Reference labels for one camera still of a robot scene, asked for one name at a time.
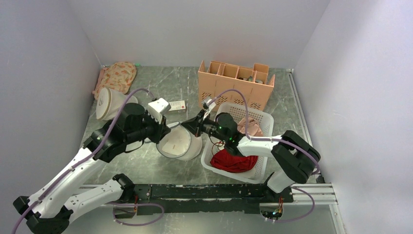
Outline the white bra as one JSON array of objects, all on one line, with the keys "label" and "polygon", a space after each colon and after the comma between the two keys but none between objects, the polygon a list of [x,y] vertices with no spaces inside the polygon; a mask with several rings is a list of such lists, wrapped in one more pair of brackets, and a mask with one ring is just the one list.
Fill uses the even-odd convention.
[{"label": "white bra", "polygon": [[178,126],[162,139],[159,146],[162,145],[160,149],[163,152],[170,154],[172,158],[176,158],[188,151],[190,140],[190,133],[185,128]]}]

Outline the round white mesh laundry bag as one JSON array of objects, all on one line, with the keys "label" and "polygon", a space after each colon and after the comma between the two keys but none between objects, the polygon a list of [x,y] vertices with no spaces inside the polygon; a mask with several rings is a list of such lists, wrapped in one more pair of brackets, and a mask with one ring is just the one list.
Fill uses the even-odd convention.
[{"label": "round white mesh laundry bag", "polygon": [[[172,129],[175,128],[175,127],[181,126],[181,123],[180,123],[180,122],[174,122],[174,123],[168,124],[167,126],[172,130]],[[156,144],[156,149],[158,150],[158,152],[159,152],[161,155],[163,155],[163,156],[165,156],[165,157],[167,157],[167,158],[177,159],[177,160],[181,160],[181,161],[189,161],[189,160],[194,159],[195,157],[198,156],[198,154],[200,153],[200,151],[201,151],[201,149],[202,149],[202,145],[203,145],[203,142],[202,142],[202,138],[201,138],[201,137],[195,137],[195,136],[192,135],[191,133],[190,133],[190,137],[191,137],[191,140],[190,140],[189,149],[188,149],[188,151],[187,151],[185,154],[183,154],[183,155],[180,156],[180,157],[172,158],[170,154],[167,154],[167,153],[163,152],[163,151],[160,149],[162,145],[159,146],[159,143],[162,142],[162,140],[161,140],[158,144]]]}]

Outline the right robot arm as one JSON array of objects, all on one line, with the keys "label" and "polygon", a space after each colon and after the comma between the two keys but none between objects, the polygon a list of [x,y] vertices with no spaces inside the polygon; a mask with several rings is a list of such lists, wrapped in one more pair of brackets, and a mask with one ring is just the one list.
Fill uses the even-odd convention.
[{"label": "right robot arm", "polygon": [[309,177],[320,171],[320,155],[307,141],[294,131],[280,136],[251,137],[241,133],[229,113],[222,113],[211,120],[200,112],[196,117],[181,124],[195,137],[208,134],[224,142],[224,148],[234,156],[273,157],[281,171],[273,173],[266,181],[263,196],[269,202],[276,201],[282,191],[295,184],[305,184]]}]

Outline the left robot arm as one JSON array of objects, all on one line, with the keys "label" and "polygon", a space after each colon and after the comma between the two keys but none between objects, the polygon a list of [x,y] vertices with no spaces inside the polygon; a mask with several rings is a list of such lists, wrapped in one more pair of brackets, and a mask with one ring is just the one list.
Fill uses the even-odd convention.
[{"label": "left robot arm", "polygon": [[146,139],[158,143],[170,132],[164,114],[170,104],[163,99],[147,107],[128,103],[113,120],[94,131],[73,160],[47,185],[31,196],[19,196],[13,205],[35,234],[60,234],[83,214],[109,202],[127,203],[135,195],[134,183],[124,174],[76,195],[75,191],[95,172],[125,153],[129,144]]}]

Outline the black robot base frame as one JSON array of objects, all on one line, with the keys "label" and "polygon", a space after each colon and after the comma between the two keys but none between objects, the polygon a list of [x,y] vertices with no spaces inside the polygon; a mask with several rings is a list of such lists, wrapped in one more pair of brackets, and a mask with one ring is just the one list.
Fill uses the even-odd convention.
[{"label": "black robot base frame", "polygon": [[244,212],[259,214],[260,206],[283,201],[293,202],[290,188],[280,193],[266,184],[136,184],[133,192],[116,200],[120,204],[139,204],[138,215],[198,212]]}]

